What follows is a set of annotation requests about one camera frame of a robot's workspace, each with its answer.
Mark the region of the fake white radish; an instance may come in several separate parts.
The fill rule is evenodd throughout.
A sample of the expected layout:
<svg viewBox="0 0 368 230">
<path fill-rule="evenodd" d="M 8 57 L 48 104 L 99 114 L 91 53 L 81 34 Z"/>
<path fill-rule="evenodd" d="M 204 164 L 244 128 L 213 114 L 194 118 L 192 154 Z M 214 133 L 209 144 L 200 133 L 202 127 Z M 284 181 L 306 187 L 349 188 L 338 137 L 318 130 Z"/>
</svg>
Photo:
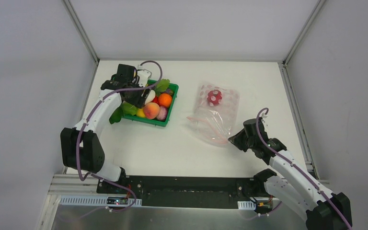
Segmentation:
<svg viewBox="0 0 368 230">
<path fill-rule="evenodd" d="M 145 100 L 145 104 L 148 104 L 150 102 L 152 102 L 154 100 L 154 98 L 156 97 L 156 93 L 154 90 L 150 90 L 146 100 Z"/>
</svg>

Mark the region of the fake peach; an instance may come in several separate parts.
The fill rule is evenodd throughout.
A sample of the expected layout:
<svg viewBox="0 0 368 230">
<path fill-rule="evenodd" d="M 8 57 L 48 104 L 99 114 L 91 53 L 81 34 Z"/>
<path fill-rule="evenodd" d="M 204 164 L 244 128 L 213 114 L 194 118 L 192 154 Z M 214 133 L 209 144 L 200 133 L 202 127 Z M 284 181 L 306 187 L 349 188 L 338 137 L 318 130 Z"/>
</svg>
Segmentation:
<svg viewBox="0 0 368 230">
<path fill-rule="evenodd" d="M 160 113 L 160 106 L 157 103 L 150 102 L 143 107 L 143 113 L 147 119 L 154 119 Z"/>
</svg>

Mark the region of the clear zip top bag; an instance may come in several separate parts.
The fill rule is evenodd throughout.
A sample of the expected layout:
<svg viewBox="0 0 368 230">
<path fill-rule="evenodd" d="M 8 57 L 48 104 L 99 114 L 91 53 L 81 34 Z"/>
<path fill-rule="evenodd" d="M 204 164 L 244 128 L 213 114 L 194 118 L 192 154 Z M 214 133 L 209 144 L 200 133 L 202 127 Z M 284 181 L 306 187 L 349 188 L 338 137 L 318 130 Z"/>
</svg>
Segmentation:
<svg viewBox="0 0 368 230">
<path fill-rule="evenodd" d="M 207 94 L 211 90 L 222 92 L 220 104 L 213 107 L 207 102 Z M 239 100 L 240 93 L 234 88 L 202 82 L 197 89 L 193 113 L 187 117 L 195 135 L 211 145 L 227 144 L 237 118 Z"/>
</svg>

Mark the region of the fake red spotted mushroom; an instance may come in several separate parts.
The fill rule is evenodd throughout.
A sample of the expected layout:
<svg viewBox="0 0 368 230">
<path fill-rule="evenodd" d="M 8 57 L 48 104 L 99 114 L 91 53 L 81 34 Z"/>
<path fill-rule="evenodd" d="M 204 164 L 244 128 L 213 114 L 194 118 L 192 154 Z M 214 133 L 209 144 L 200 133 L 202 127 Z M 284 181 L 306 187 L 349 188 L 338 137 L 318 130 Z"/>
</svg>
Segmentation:
<svg viewBox="0 0 368 230">
<path fill-rule="evenodd" d="M 211 90 L 207 94 L 207 102 L 208 105 L 211 107 L 219 105 L 221 100 L 222 100 L 222 92 L 219 90 Z"/>
</svg>

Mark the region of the fake bok choy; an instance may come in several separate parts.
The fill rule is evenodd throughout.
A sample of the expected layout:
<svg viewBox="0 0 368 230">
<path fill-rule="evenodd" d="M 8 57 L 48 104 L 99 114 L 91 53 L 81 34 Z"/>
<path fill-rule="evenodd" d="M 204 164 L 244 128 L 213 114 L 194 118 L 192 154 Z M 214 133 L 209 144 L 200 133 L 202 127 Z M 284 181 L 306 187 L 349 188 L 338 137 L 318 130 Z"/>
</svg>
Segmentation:
<svg viewBox="0 0 368 230">
<path fill-rule="evenodd" d="M 109 123 L 110 124 L 119 123 L 125 115 L 135 115 L 137 111 L 138 111 L 138 108 L 136 107 L 132 107 L 132 108 L 119 107 L 110 116 Z"/>
</svg>

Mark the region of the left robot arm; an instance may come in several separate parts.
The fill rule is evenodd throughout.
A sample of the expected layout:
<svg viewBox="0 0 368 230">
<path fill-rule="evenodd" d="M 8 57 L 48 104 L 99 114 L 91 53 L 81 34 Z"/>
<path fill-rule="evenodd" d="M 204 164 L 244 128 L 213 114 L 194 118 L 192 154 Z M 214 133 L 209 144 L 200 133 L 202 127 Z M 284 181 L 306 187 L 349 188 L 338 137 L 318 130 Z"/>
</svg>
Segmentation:
<svg viewBox="0 0 368 230">
<path fill-rule="evenodd" d="M 100 87 L 97 101 L 90 111 L 73 127 L 60 133 L 64 166 L 86 171 L 109 180 L 109 188 L 116 194 L 126 190 L 125 170 L 106 160 L 99 137 L 109 118 L 123 103 L 143 106 L 150 89 L 146 84 L 151 72 L 138 67 L 119 64 L 115 74 Z"/>
</svg>

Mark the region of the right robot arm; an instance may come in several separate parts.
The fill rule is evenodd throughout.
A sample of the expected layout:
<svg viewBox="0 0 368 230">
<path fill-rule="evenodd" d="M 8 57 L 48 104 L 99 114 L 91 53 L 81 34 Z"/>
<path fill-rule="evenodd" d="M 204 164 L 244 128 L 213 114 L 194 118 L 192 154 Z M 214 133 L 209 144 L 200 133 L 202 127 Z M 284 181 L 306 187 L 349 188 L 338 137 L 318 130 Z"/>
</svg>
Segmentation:
<svg viewBox="0 0 368 230">
<path fill-rule="evenodd" d="M 253 191 L 278 198 L 305 222 L 309 230 L 350 230 L 349 198 L 334 193 L 304 170 L 277 138 L 269 138 L 262 118 L 243 123 L 243 129 L 228 141 L 239 150 L 252 150 L 268 166 L 253 177 Z"/>
</svg>

